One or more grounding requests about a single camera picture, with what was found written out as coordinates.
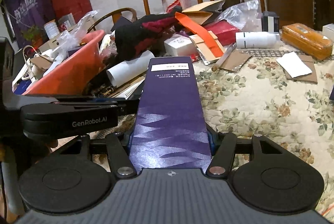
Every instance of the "white card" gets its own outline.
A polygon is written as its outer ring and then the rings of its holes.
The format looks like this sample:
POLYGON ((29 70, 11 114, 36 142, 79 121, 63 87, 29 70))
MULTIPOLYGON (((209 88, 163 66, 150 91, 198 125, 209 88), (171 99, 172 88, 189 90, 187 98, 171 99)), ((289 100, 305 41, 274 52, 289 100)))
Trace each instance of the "white card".
POLYGON ((282 57, 277 58, 276 61, 290 74, 291 78, 312 73, 312 70, 300 60, 295 52, 286 53, 282 57))

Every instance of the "white container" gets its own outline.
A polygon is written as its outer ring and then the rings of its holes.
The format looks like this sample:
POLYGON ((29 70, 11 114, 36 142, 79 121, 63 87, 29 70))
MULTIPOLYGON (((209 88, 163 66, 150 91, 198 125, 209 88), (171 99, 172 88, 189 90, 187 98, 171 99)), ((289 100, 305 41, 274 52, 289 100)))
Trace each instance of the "white container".
POLYGON ((52 21, 44 24, 44 30, 45 30, 47 36, 49 37, 49 39, 52 39, 56 35, 59 34, 59 29, 58 29, 58 26, 57 26, 55 20, 52 20, 52 21))
POLYGON ((273 48, 280 35, 269 32, 240 32, 235 34, 237 48, 273 48))
POLYGON ((334 24, 330 23, 322 27, 322 34, 334 41, 334 24))
POLYGON ((171 56, 190 56, 197 53, 196 46, 191 39, 180 34, 174 34, 165 40, 165 49, 171 56))

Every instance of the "metal screw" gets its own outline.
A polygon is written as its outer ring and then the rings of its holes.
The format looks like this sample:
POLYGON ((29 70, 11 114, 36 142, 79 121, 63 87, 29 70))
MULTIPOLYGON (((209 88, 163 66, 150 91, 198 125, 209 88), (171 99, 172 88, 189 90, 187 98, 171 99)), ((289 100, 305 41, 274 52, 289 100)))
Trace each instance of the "metal screw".
POLYGON ((120 167, 117 173, 120 175, 130 175, 133 173, 133 169, 131 167, 120 167))
POLYGON ((221 175, 221 174, 225 173, 225 168, 223 168, 223 167, 210 167, 209 171, 210 171, 211 174, 221 175))

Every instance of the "white paper roll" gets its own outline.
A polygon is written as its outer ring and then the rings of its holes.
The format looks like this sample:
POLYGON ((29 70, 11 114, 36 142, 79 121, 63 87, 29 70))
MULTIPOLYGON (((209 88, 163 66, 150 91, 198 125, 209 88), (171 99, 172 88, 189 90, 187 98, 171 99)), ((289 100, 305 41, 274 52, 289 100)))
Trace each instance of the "white paper roll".
POLYGON ((120 87, 131 79, 147 71, 151 58, 154 58, 153 53, 145 51, 136 59, 123 61, 108 69, 106 72, 111 84, 115 87, 120 87))

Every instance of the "purple box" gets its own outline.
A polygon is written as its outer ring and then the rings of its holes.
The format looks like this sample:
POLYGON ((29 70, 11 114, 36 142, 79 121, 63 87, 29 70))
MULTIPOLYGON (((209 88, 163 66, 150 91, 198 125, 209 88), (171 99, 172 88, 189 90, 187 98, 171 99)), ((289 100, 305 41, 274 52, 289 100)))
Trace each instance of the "purple box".
POLYGON ((201 168, 211 152, 189 56, 152 58, 131 142, 130 160, 142 168, 201 168))

